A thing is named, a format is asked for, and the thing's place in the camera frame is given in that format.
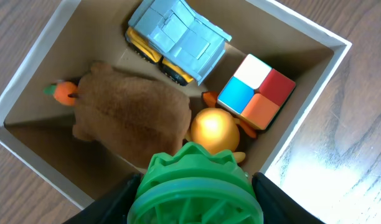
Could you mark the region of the green ridged ball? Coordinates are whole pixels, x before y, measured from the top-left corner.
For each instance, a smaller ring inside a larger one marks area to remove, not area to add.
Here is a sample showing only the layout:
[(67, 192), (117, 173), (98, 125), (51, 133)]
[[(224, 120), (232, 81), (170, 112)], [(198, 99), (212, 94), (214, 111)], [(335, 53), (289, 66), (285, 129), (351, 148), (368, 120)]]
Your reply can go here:
[(173, 156), (153, 155), (127, 222), (263, 224), (264, 216), (232, 151), (211, 155), (188, 142)]

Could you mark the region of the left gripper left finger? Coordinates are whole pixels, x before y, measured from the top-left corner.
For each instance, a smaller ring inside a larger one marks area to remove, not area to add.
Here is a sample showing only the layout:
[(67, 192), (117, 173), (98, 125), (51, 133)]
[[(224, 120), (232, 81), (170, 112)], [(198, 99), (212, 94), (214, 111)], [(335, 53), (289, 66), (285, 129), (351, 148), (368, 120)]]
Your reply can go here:
[(141, 174), (133, 174), (63, 224), (122, 224), (135, 201)]

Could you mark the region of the brown plush bear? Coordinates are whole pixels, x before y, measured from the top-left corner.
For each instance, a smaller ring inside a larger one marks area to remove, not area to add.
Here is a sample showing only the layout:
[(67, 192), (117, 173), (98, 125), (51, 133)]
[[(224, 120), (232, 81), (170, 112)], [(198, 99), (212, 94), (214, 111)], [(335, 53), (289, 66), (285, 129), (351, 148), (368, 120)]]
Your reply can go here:
[(156, 153), (174, 155), (191, 123), (185, 93), (102, 61), (78, 80), (50, 84), (44, 93), (73, 107), (75, 138), (98, 141), (138, 168), (147, 168)]

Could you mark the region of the multicolour puzzle cube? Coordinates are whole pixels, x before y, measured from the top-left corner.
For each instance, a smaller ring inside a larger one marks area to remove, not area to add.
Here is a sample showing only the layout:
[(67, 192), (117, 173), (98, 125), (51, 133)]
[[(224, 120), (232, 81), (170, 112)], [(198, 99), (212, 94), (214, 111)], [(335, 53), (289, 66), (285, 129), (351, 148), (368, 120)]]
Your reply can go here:
[(265, 130), (295, 87), (290, 78), (248, 54), (218, 95), (218, 104)]

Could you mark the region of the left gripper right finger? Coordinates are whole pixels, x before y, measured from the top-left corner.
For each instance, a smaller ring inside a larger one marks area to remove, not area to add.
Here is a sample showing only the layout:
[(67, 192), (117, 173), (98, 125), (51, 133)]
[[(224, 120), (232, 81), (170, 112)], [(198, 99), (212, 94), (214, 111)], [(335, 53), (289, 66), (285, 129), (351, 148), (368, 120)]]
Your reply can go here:
[(257, 172), (253, 175), (252, 186), (263, 211), (264, 224), (324, 224), (263, 173)]

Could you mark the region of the orange toy duck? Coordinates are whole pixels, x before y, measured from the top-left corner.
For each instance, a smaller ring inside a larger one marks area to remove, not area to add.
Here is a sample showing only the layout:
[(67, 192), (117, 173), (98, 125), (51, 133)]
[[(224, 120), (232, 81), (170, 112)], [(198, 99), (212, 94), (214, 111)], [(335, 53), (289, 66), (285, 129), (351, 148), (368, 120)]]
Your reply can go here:
[(242, 128), (251, 138), (257, 137), (256, 131), (243, 120), (216, 107), (217, 92), (203, 92), (202, 99), (207, 107), (195, 116), (185, 139), (200, 144), (212, 155), (228, 149), (232, 151), (238, 164), (243, 162), (246, 154), (236, 151), (240, 143), (239, 129)]

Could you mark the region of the white cardboard box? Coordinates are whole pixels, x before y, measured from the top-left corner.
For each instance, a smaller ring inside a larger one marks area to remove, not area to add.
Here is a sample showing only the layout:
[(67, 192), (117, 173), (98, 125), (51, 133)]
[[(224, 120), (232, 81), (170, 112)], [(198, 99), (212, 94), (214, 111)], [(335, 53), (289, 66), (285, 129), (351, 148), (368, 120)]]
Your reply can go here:
[[(189, 5), (232, 36), (203, 84), (182, 87), (193, 112), (203, 107), (201, 93), (220, 91), (248, 54), (296, 82), (268, 130), (240, 144), (247, 154), (242, 169), (265, 172), (290, 143), (351, 43), (277, 1)], [(0, 96), (0, 143), (78, 208), (102, 197), (134, 168), (95, 142), (74, 139), (72, 109), (43, 89), (81, 76), (92, 60), (166, 82), (157, 66), (125, 41), (125, 25), (138, 6), (138, 1), (62, 1)]]

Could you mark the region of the yellow grey toy truck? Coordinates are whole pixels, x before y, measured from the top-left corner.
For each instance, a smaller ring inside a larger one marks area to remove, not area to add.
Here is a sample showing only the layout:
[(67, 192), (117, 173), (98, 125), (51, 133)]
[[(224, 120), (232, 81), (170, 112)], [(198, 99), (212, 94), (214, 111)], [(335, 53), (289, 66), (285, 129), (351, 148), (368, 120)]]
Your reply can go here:
[(198, 85), (225, 53), (232, 36), (183, 0), (144, 0), (128, 22), (125, 38), (145, 60), (181, 86)]

